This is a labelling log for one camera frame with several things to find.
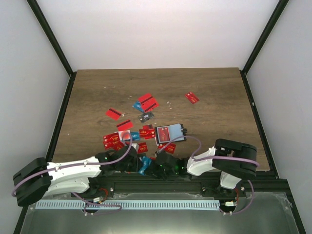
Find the blue VIP card carried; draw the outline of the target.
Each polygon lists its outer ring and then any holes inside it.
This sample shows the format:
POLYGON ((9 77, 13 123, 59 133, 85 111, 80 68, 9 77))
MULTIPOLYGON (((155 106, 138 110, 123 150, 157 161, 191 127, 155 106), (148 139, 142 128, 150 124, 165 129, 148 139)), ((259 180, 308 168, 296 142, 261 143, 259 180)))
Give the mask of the blue VIP card carried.
POLYGON ((145 171, 150 167, 152 163, 152 159, 150 159, 149 157, 143 156, 141 158, 141 162, 142 162, 142 167, 139 169, 138 173, 141 175, 145 175, 145 171))

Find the black card holder wallet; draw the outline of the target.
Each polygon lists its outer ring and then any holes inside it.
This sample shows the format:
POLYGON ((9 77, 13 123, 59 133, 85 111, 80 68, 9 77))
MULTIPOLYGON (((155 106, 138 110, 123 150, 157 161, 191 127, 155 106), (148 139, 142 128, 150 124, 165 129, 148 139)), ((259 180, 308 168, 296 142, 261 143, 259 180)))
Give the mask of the black card holder wallet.
MULTIPOLYGON (((157 146, 160 144, 168 143, 168 142, 159 143, 158 136, 157 136, 157 128, 158 127, 160 127, 160 126, 155 127, 155 139, 156 139, 157 146)), ((186 141, 185 136, 187 133, 187 129, 184 128, 183 124, 177 123, 177 124, 172 124, 172 125, 168 125, 168 126, 161 126, 161 127, 168 127, 169 135, 170 135, 170 141, 171 140, 173 142, 186 141)))

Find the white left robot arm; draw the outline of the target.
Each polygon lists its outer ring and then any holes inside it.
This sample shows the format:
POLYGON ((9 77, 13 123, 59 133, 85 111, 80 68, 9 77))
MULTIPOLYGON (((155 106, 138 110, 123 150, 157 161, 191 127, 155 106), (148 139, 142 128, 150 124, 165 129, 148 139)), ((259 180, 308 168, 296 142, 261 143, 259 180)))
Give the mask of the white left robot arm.
POLYGON ((71 162, 54 163, 43 157, 36 158, 13 175, 12 196, 20 207, 50 195, 71 192, 94 197, 100 185, 93 179, 131 171, 137 162, 138 149, 134 143, 117 151, 109 150, 71 162))

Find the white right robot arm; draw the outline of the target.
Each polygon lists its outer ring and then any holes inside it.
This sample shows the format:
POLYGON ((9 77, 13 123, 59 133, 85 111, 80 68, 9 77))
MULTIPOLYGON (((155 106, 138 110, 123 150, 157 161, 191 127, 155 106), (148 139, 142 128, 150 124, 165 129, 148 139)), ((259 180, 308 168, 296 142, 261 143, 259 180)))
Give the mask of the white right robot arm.
POLYGON ((163 144, 156 151, 155 159, 144 156, 138 172, 158 180, 190 181, 203 173, 219 170, 221 174, 216 189, 221 196, 230 195, 241 180, 256 177, 259 163, 256 161, 257 148, 253 145, 219 138, 213 147, 198 155, 201 148, 199 141, 199 147, 189 158, 178 159, 165 151, 170 143, 178 139, 181 137, 163 144))

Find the blue VIP card centre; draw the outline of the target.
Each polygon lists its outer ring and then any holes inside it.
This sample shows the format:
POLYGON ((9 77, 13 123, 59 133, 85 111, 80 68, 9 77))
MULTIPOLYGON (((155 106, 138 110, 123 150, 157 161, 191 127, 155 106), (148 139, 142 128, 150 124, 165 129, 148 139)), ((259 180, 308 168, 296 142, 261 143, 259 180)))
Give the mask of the blue VIP card centre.
POLYGON ((139 131, 131 131, 130 132, 133 141, 140 141, 139 131))

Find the white red circle card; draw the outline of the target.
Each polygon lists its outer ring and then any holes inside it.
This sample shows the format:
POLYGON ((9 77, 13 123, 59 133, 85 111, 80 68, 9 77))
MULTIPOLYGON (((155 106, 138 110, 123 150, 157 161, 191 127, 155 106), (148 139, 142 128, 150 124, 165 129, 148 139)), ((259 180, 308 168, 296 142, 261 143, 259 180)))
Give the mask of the white red circle card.
POLYGON ((120 141, 130 140, 131 132, 130 130, 117 131, 120 141))

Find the red striped card middle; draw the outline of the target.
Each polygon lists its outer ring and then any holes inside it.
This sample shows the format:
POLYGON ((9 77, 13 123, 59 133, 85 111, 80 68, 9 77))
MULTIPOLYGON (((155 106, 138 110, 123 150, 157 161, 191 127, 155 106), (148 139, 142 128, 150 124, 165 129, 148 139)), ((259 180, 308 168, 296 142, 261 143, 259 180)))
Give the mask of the red striped card middle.
POLYGON ((118 131, 126 131, 126 130, 133 127, 133 123, 130 119, 128 119, 128 120, 125 120, 125 121, 117 124, 116 127, 117 127, 118 131))

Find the red striped card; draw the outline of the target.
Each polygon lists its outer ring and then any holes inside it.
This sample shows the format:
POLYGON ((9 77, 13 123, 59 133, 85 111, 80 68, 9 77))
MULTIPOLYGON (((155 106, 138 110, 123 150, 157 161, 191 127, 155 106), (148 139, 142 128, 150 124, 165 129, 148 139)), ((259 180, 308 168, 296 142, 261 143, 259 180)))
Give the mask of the red striped card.
POLYGON ((141 103, 141 104, 144 104, 146 102, 149 102, 151 99, 153 99, 154 97, 152 96, 151 93, 146 93, 145 95, 141 96, 138 98, 138 101, 141 103))
POLYGON ((151 112, 153 109, 159 106, 157 100, 155 98, 150 98, 149 100, 145 100, 141 103, 141 107, 144 112, 151 112))
POLYGON ((125 120, 125 121, 117 124, 116 127, 117 127, 118 131, 126 131, 126 130, 133 127, 133 123, 130 119, 128 119, 128 120, 125 120))
POLYGON ((110 108, 107 112, 106 115, 114 120, 118 120, 121 117, 121 113, 115 109, 110 108))

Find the black VIP card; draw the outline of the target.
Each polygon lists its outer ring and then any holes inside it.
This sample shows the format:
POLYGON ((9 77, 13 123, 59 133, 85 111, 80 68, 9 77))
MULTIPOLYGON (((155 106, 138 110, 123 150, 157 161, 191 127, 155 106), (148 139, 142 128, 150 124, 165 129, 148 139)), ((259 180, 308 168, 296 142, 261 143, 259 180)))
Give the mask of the black VIP card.
POLYGON ((145 123, 148 120, 154 118, 154 114, 152 112, 146 112, 138 116, 138 119, 141 123, 145 123))

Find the red striped card left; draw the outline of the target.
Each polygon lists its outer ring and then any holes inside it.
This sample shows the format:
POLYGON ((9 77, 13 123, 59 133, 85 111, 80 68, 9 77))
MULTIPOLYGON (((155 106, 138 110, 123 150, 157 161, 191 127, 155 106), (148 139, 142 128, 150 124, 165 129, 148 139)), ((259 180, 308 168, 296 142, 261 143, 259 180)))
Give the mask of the red striped card left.
POLYGON ((106 115, 114 120, 118 120, 121 117, 121 113, 115 109, 110 108, 107 112, 106 115))

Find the blue card under red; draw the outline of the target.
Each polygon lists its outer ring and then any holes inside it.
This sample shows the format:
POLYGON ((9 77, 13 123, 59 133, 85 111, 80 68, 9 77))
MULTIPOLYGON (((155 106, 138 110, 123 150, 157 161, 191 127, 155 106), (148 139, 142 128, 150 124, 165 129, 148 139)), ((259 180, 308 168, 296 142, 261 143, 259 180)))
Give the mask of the blue card under red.
POLYGON ((141 103, 139 101, 136 101, 133 105, 132 105, 133 108, 135 108, 136 110, 144 113, 144 110, 142 109, 141 107, 141 103))

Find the red striped card top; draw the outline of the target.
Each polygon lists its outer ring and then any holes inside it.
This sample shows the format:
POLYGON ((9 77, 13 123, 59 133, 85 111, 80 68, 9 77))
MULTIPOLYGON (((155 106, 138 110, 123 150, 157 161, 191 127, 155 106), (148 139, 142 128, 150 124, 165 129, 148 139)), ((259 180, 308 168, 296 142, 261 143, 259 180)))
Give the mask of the red striped card top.
POLYGON ((153 99, 154 97, 152 96, 151 93, 146 93, 145 95, 141 96, 138 98, 138 101, 141 103, 141 104, 144 104, 146 102, 149 102, 151 99, 153 99))

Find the lone red VIP card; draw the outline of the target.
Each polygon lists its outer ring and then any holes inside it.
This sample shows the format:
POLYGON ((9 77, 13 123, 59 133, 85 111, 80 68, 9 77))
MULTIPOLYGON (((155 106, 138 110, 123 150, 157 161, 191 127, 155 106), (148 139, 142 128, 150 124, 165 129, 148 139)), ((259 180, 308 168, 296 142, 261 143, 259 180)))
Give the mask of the lone red VIP card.
POLYGON ((199 102, 199 98, 193 92, 186 93, 185 97, 190 101, 191 104, 199 102))

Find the black front frame rail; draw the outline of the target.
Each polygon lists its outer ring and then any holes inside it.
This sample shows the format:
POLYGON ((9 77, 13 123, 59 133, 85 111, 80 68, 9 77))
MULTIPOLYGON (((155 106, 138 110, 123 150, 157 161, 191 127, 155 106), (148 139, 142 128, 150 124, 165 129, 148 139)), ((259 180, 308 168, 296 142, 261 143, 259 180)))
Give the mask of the black front frame rail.
POLYGON ((251 191, 291 194, 287 180, 275 178, 271 172, 257 172, 256 179, 250 183, 242 180, 234 189, 222 188, 219 183, 220 175, 220 172, 207 172, 199 177, 172 175, 165 179, 155 179, 135 172, 115 172, 109 176, 98 175, 94 178, 73 179, 52 185, 46 196, 78 193, 83 198, 94 198, 104 194, 113 197, 130 193, 187 193, 214 199, 232 199, 236 195, 245 197, 251 191))

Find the black frame post left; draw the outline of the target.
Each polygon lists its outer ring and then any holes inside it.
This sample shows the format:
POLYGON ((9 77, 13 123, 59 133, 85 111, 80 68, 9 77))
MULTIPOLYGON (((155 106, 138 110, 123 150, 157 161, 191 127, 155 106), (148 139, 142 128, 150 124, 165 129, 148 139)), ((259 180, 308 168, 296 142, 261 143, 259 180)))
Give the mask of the black frame post left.
POLYGON ((58 56, 61 64, 63 65, 66 73, 71 76, 73 74, 73 69, 71 68, 53 30, 51 29, 40 5, 36 0, 27 0, 28 5, 30 6, 32 12, 34 13, 37 21, 39 22, 42 30, 44 31, 45 35, 47 36, 50 44, 52 45, 56 55, 58 56))

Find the black frame post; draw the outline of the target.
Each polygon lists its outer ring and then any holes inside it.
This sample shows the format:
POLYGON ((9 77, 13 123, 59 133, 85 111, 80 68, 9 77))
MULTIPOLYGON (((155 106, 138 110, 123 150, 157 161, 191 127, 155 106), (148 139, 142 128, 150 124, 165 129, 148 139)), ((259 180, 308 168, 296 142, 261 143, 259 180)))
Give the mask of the black frame post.
POLYGON ((45 35, 47 36, 50 44, 52 45, 56 55, 58 56, 61 64, 63 65, 66 73, 71 76, 73 74, 73 69, 71 68, 53 30, 51 29, 40 5, 36 0, 27 0, 28 5, 30 6, 32 12, 34 13, 37 21, 39 22, 42 30, 44 31, 45 35))
POLYGON ((276 23, 278 22, 279 18, 281 17, 284 9, 286 8, 289 0, 279 0, 276 7, 274 8, 269 20, 267 21, 259 39, 257 40, 250 56, 248 57, 244 67, 241 71, 241 74, 246 76, 250 71, 252 65, 254 64, 256 58, 258 57, 261 49, 263 48, 265 42, 267 41, 269 35, 271 34, 272 30, 274 29, 276 23))

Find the black frame post right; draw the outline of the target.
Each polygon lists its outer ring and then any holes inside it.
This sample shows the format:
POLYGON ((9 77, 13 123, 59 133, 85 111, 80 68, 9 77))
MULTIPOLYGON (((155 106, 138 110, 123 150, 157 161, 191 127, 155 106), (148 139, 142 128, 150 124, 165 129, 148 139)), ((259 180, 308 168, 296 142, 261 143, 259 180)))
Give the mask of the black frame post right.
POLYGON ((269 20, 267 21, 259 39, 257 40, 250 56, 248 57, 244 67, 241 71, 241 74, 246 76, 250 71, 252 65, 254 64, 256 58, 258 57, 261 49, 263 48, 265 42, 267 41, 269 35, 271 34, 272 30, 274 29, 276 23, 278 22, 279 18, 281 17, 284 9, 286 8, 289 0, 279 0, 276 7, 274 8, 269 20))

